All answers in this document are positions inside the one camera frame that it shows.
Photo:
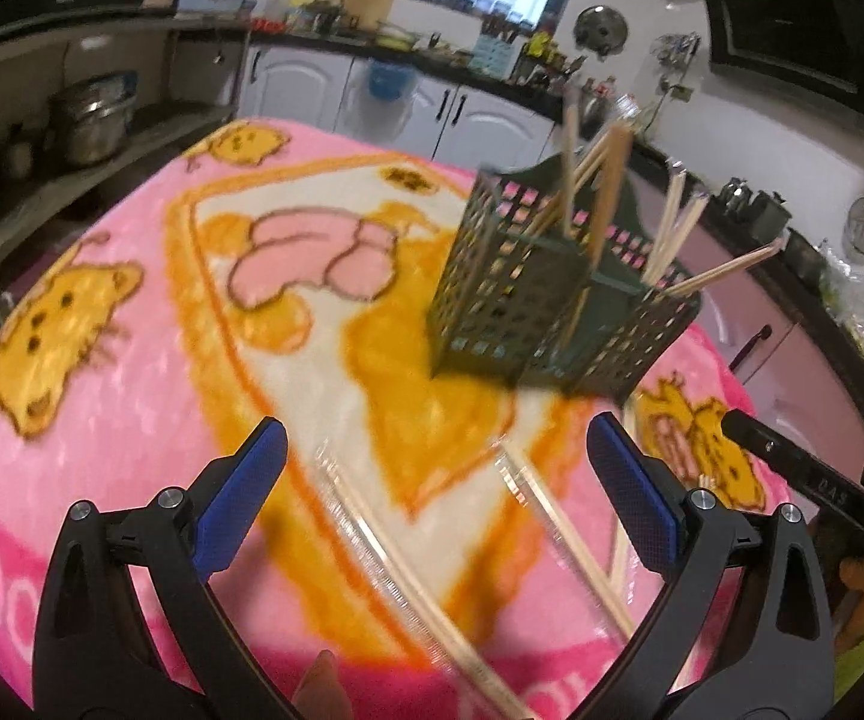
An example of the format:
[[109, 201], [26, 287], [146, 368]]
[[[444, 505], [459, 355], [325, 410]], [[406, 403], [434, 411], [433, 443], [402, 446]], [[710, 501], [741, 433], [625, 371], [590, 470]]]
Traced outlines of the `right hand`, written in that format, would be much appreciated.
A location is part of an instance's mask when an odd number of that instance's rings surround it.
[[836, 635], [834, 647], [837, 655], [853, 649], [864, 640], [864, 559], [844, 559], [839, 566], [839, 578], [850, 593], [855, 593], [855, 603]]

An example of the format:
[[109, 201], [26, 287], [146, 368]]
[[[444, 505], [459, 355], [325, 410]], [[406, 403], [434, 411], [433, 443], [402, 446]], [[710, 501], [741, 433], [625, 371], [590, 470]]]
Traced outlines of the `left hand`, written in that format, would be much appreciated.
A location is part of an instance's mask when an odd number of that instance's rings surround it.
[[338, 660], [329, 650], [316, 655], [292, 696], [305, 720], [352, 720], [354, 709], [339, 681]]

